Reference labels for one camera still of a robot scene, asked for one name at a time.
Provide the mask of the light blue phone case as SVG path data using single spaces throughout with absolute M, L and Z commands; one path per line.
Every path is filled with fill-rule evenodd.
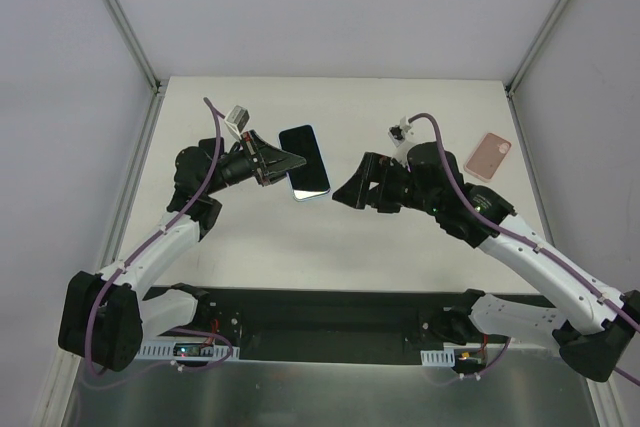
M 309 201 L 328 194 L 331 190 L 329 176 L 324 167 L 301 167 L 289 175 L 293 197 L 296 201 Z

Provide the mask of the pink phone case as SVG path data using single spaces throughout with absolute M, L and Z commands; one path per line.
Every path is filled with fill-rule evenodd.
M 464 164 L 466 173 L 491 182 L 512 148 L 512 143 L 494 133 L 486 133 Z

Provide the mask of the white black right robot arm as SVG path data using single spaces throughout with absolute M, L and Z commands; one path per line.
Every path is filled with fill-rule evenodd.
M 638 291 L 621 292 L 578 267 L 507 200 L 466 182 L 455 156 L 434 142 L 413 146 L 404 162 L 365 153 L 332 198 L 358 210 L 431 215 L 448 235 L 500 261 L 550 303 L 535 307 L 470 290 L 473 303 L 450 316 L 451 332 L 461 341 L 482 333 L 523 340 L 558 354 L 583 377 L 605 382 L 639 330 Z

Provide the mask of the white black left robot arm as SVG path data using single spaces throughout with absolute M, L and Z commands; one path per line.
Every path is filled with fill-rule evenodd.
M 300 155 L 281 150 L 249 130 L 229 151 L 222 138 L 203 139 L 175 160 L 174 193 L 155 232 L 122 261 L 95 274 L 81 271 L 69 281 L 58 346 L 120 372 L 144 340 L 175 328 L 213 338 L 215 314 L 210 294 L 185 283 L 154 298 L 159 277 L 214 227 L 222 210 L 214 193 L 255 179 L 269 186 L 302 166 Z

